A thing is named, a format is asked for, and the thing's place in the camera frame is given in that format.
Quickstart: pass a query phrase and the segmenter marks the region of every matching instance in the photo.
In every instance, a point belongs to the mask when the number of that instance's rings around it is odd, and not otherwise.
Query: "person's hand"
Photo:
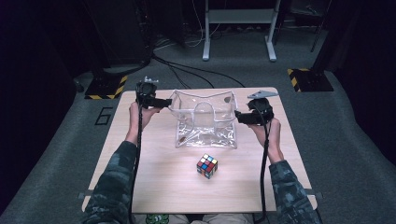
[[[259,143],[264,147],[266,139],[264,127],[256,124],[248,124],[247,126],[253,130],[257,139],[259,140]],[[280,150],[280,122],[278,119],[273,118],[266,124],[266,126],[267,131],[269,132],[268,158],[270,159],[271,163],[283,161],[283,153]]]
[[[142,129],[144,129],[151,120],[151,117],[159,113],[162,108],[152,107],[149,109],[142,108]],[[129,130],[126,134],[125,141],[137,144],[137,134],[139,129],[139,105],[137,102],[131,103],[129,107]]]

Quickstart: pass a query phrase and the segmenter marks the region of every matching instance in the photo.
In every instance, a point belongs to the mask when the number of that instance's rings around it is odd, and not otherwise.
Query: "transparent container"
[[[199,96],[174,90],[168,107],[177,118],[176,147],[236,148],[232,91]]]

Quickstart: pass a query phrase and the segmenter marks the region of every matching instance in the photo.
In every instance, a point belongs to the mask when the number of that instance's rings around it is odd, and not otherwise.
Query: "wooden tabletop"
[[[257,91],[277,92],[275,88],[235,88],[183,90],[191,94],[207,96],[233,91],[238,110],[248,113],[248,95]],[[172,90],[156,91],[156,98],[166,99]],[[129,106],[135,99],[134,91],[126,91],[112,121],[101,156],[94,171],[89,189],[93,189],[106,165],[124,140],[128,131]],[[275,117],[282,124],[280,147],[285,159],[297,174],[305,189],[311,189],[304,164],[291,132],[288,118],[278,95],[267,97]],[[193,213],[256,213],[262,210],[260,171],[262,146],[246,124],[234,121],[237,148],[223,147],[175,147],[177,119],[164,108],[152,117],[143,131],[139,169],[134,186],[134,213],[193,214]],[[199,175],[198,160],[209,154],[219,161],[219,169],[212,178]],[[271,176],[267,168],[264,176],[267,211],[275,211],[275,199]],[[85,197],[84,210],[89,196]],[[317,207],[314,196],[309,196]]]

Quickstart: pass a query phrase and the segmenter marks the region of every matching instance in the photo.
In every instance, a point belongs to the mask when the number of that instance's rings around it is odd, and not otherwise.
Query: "gray carpet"
[[[311,53],[315,37],[311,31],[284,29],[275,46],[275,63],[268,60],[264,34],[219,36],[212,40],[209,62],[202,61],[203,42],[195,48],[171,45],[154,52],[167,61],[236,78],[246,87],[277,88],[312,187],[324,196],[318,200],[323,222],[396,223],[396,167],[357,125],[335,76],[326,72],[334,91],[295,92],[291,86],[287,69],[312,66],[325,33]],[[241,87],[227,77],[197,73],[215,88]],[[210,88],[198,77],[178,74],[191,88]],[[152,61],[128,76],[125,90],[133,90],[144,76],[159,79],[159,89],[184,89],[166,65]],[[92,75],[83,74],[78,80],[87,88]],[[78,194],[89,186],[118,102],[119,99],[85,100],[84,93],[77,93],[63,124],[0,217],[0,223],[78,221],[82,216]],[[94,125],[103,107],[113,108],[105,111],[111,115],[110,122]],[[274,214],[270,223],[276,223]]]

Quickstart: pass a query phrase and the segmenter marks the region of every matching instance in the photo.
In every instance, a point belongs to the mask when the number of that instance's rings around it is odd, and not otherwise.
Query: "camouflage sleeve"
[[[320,223],[306,192],[287,161],[269,167],[279,223]]]
[[[81,223],[128,223],[135,159],[136,145],[122,142],[100,176]]]

